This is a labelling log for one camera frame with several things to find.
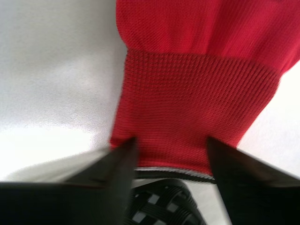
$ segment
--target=black woven material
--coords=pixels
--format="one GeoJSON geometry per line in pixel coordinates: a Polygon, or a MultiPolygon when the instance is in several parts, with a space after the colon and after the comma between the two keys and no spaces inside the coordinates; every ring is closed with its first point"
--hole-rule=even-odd
{"type": "Polygon", "coordinates": [[[205,225],[187,186],[166,179],[133,189],[124,225],[205,225]]]}

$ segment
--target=white surface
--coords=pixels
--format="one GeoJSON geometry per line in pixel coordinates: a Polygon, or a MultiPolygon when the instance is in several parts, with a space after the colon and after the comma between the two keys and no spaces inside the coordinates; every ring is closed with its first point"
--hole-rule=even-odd
{"type": "MultiPolygon", "coordinates": [[[[126,47],[113,0],[0,0],[0,180],[56,181],[101,157],[126,47]]],[[[300,64],[240,143],[300,176],[300,64]]],[[[209,225],[215,186],[189,184],[209,225]]]]}

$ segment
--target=red knit fabric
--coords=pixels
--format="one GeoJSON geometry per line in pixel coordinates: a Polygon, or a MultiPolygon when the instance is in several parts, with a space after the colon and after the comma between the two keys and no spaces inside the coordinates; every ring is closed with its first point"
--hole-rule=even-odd
{"type": "Polygon", "coordinates": [[[298,0],[117,0],[128,47],[112,132],[140,166],[210,173],[205,139],[236,146],[300,58],[298,0]]]}

